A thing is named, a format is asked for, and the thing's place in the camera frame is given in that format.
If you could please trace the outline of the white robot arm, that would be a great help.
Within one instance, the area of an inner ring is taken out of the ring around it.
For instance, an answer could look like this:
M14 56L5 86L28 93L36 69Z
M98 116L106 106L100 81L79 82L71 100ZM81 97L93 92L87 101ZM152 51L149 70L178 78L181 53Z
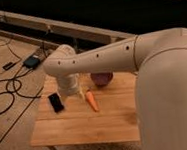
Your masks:
M63 44L44 70L65 95L78 91L78 73L135 72L142 150L187 150L187 29L140 34L81 54Z

